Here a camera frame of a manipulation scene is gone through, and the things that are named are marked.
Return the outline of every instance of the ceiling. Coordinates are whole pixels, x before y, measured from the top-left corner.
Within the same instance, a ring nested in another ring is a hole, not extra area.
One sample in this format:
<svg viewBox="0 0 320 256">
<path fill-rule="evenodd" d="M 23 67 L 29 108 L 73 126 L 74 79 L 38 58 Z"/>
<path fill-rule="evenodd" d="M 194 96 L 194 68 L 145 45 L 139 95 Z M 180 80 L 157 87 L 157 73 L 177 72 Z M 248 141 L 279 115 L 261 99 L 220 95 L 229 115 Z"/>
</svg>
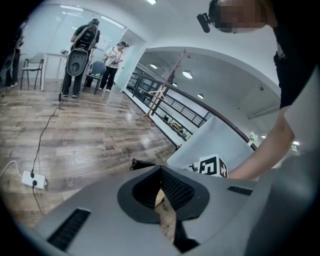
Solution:
<svg viewBox="0 0 320 256">
<path fill-rule="evenodd" d="M 165 70 L 173 69 L 182 50 L 179 47 L 175 51 L 149 50 L 142 55 L 139 63 L 161 77 Z M 155 64 L 158 69 L 152 68 L 150 64 Z M 185 70 L 191 71 L 192 79 L 182 74 Z M 256 77 L 233 64 L 208 55 L 187 52 L 175 72 L 174 82 L 178 89 L 190 95 L 219 95 L 247 117 L 277 108 L 280 104 L 279 96 Z"/>
</svg>

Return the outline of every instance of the white curved wall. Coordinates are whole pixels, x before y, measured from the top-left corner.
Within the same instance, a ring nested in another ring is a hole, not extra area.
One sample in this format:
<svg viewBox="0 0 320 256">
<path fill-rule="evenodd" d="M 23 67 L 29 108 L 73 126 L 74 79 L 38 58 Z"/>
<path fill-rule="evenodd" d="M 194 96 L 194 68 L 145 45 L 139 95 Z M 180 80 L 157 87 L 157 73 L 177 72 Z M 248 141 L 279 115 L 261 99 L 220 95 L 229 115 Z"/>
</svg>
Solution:
<svg viewBox="0 0 320 256">
<path fill-rule="evenodd" d="M 199 30 L 171 31 L 151 42 L 148 48 L 156 51 L 167 47 L 198 48 L 192 51 L 195 53 L 201 53 L 201 49 L 210 50 L 213 57 L 249 72 L 280 95 L 273 59 L 277 41 L 270 27 L 247 34 L 225 34 L 214 28 L 206 34 L 201 27 Z"/>
</svg>

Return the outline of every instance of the vent slot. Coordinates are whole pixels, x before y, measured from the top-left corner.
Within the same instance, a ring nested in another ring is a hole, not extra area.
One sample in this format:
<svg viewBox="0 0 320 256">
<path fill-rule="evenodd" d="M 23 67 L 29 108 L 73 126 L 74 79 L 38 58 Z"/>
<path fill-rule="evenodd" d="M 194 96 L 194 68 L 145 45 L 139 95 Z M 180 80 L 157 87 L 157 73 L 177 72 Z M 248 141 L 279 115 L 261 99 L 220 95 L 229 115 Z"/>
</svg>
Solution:
<svg viewBox="0 0 320 256">
<path fill-rule="evenodd" d="M 239 186 L 230 186 L 230 187 L 228 187 L 228 190 L 235 192 L 235 193 L 245 195 L 245 196 L 250 196 L 253 191 L 252 189 L 243 188 L 243 187 L 239 187 Z"/>
<path fill-rule="evenodd" d="M 76 237 L 90 214 L 91 212 L 87 210 L 76 209 L 48 239 L 48 242 L 58 249 L 65 251 Z"/>
</svg>

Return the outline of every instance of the woman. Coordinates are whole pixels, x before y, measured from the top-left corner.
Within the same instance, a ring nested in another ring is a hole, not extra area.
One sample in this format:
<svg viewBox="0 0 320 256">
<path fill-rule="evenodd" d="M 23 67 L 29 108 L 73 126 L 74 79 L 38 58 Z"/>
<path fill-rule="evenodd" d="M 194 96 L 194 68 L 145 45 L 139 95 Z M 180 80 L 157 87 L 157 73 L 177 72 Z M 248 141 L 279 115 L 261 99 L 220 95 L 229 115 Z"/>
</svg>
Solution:
<svg viewBox="0 0 320 256">
<path fill-rule="evenodd" d="M 113 47 L 112 49 L 105 52 L 104 56 L 107 57 L 105 62 L 106 70 L 102 76 L 100 87 L 98 88 L 100 91 L 102 91 L 106 86 L 106 91 L 109 93 L 112 86 L 114 85 L 114 79 L 119 68 L 119 63 L 124 61 L 123 59 L 121 59 L 121 55 L 123 54 L 122 50 L 125 47 L 129 47 L 129 45 L 127 45 L 126 42 L 122 41 L 118 43 L 116 47 Z"/>
</svg>

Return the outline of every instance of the glass partition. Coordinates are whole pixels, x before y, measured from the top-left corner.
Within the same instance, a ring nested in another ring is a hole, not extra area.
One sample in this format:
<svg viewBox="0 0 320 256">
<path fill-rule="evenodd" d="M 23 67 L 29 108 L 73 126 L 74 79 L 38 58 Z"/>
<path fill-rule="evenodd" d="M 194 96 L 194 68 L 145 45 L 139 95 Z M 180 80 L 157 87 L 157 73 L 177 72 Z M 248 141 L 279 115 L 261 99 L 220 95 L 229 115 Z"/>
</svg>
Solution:
<svg viewBox="0 0 320 256">
<path fill-rule="evenodd" d="M 70 39 L 77 28 L 88 24 L 92 19 L 100 21 L 99 43 L 97 49 L 92 52 L 92 60 L 102 61 L 104 52 L 115 47 L 124 36 L 127 28 L 122 24 L 96 13 L 91 10 L 65 4 L 43 4 L 39 6 L 29 17 L 27 27 L 24 31 L 24 44 L 21 47 L 20 69 L 25 59 L 30 59 L 37 53 L 61 54 L 62 50 L 69 51 L 72 46 Z M 64 75 L 66 61 L 63 61 L 59 78 Z M 59 59 L 50 58 L 48 60 L 45 77 L 55 78 Z"/>
</svg>

